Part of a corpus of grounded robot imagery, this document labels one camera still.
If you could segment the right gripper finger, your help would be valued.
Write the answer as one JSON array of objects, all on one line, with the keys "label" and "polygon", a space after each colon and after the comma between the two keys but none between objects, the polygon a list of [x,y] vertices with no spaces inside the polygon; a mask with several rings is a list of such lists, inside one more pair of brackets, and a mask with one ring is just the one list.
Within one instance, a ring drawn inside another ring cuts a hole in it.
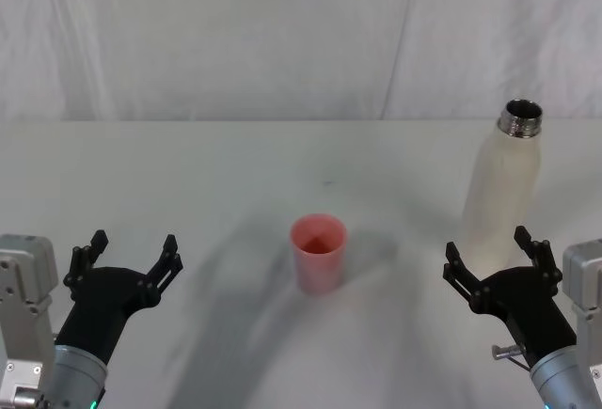
[{"label": "right gripper finger", "polygon": [[485,313],[485,285],[465,266],[454,242],[446,244],[445,256],[443,278],[467,301],[474,313]]},{"label": "right gripper finger", "polygon": [[549,240],[541,242],[533,240],[524,226],[515,228],[514,240],[531,260],[532,268],[540,280],[551,289],[557,289],[562,281],[562,272],[556,265]]}]

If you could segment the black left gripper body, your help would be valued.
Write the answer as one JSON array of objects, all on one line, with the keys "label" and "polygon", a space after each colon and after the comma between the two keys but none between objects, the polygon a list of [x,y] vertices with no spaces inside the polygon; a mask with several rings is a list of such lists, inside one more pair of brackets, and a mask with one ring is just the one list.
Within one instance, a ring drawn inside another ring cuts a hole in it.
[{"label": "black left gripper body", "polygon": [[126,268],[93,268],[81,275],[67,274],[64,285],[73,306],[56,339],[108,364],[129,318],[156,307],[159,290],[142,273]]}]

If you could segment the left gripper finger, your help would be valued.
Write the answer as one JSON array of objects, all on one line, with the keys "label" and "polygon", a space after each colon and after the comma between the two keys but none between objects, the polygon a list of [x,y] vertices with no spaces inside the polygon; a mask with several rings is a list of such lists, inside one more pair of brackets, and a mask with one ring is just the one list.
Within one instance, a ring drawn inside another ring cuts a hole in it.
[{"label": "left gripper finger", "polygon": [[168,234],[159,259],[138,282],[140,301],[143,307],[156,307],[163,292],[183,269],[174,234]]},{"label": "left gripper finger", "polygon": [[103,229],[95,231],[88,245],[75,246],[71,252],[70,269],[63,279],[63,284],[75,295],[78,286],[96,263],[99,256],[108,246],[108,237]]}]

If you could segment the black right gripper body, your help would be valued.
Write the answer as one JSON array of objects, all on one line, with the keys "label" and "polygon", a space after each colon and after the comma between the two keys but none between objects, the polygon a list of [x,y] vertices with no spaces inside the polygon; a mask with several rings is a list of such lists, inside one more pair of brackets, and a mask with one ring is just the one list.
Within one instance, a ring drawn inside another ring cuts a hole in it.
[{"label": "black right gripper body", "polygon": [[515,267],[475,280],[472,311],[500,319],[529,367],[577,343],[575,331],[554,302],[562,272]]}]

